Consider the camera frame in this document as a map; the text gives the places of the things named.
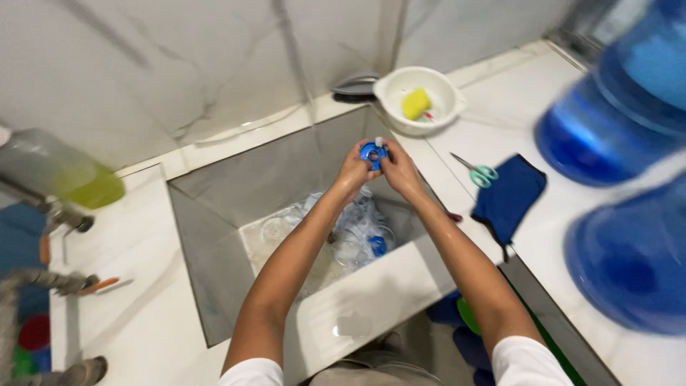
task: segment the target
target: marble wall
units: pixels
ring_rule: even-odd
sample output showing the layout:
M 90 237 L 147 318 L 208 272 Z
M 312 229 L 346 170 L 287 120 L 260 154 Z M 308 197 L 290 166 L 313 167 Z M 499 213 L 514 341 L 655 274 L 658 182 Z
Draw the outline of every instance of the marble wall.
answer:
M 408 0 L 397 65 L 448 72 L 539 39 L 575 0 Z
M 535 40 L 570 1 L 2 1 L 0 124 L 119 169 L 303 101 L 297 62 L 315 96 L 396 56 L 449 71 Z

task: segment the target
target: white sleeve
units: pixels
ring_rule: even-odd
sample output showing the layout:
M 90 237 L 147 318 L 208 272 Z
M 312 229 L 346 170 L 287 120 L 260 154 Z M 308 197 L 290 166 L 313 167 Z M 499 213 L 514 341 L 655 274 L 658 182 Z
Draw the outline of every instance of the white sleeve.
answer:
M 498 386 L 573 386 L 544 345 L 527 337 L 506 337 L 493 348 Z
M 283 370 L 271 359 L 242 361 L 219 378 L 218 386 L 283 386 Z

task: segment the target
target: blue plastic cap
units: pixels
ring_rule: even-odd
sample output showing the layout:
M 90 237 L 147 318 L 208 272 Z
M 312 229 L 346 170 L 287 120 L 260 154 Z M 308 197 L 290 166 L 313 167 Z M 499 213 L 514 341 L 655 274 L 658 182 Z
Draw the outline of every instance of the blue plastic cap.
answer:
M 376 153 L 376 159 L 371 159 L 370 154 Z M 372 167 L 369 170 L 381 169 L 381 158 L 388 157 L 388 151 L 385 146 L 377 146 L 374 141 L 369 141 L 359 148 L 359 158 L 368 159 L 372 162 Z

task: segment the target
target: green liquid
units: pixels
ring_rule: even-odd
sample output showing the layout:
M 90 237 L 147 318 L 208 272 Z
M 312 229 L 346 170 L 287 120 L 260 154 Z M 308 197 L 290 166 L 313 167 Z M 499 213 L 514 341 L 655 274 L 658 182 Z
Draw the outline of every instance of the green liquid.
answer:
M 66 190 L 65 181 L 68 179 L 55 178 L 55 195 L 88 209 L 97 209 L 109 205 L 119 200 L 126 193 L 121 180 L 111 170 L 99 163 L 95 164 L 95 177 L 91 182 L 75 189 Z

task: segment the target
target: white countertop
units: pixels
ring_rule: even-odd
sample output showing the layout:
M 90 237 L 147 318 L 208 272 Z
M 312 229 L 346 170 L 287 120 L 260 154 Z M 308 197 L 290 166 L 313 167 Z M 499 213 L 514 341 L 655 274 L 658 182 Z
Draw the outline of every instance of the white countertop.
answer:
M 495 263 L 501 262 L 501 249 L 467 216 L 475 188 L 447 151 L 492 166 L 519 152 L 546 172 L 548 187 L 515 234 L 517 253 L 625 386 L 677 384 L 686 378 L 677 363 L 686 357 L 686 340 L 631 332 L 604 318 L 573 285 L 561 240 L 578 215 L 640 186 L 666 181 L 686 157 L 672 157 L 640 181 L 613 189 L 587 188 L 554 172 L 535 149 L 533 125 L 580 74 L 545 43 L 514 49 L 449 74 L 470 102 L 455 125 L 429 139 L 396 139 L 446 208 L 465 216 L 460 228 Z M 326 95 L 318 98 L 317 119 L 357 107 Z M 308 125 L 300 111 L 274 126 L 216 144 L 190 145 L 122 170 L 118 174 L 125 176 L 128 193 L 96 211 L 92 230 L 54 232 L 51 269 L 123 280 L 115 290 L 96 295 L 51 296 L 54 367 L 104 355 L 110 369 L 102 385 L 216 384 L 229 341 L 205 346 L 165 182 Z M 424 237 L 308 297 L 289 314 L 287 384 L 315 374 L 453 289 L 435 247 Z M 354 333 L 337 336 L 337 327 Z

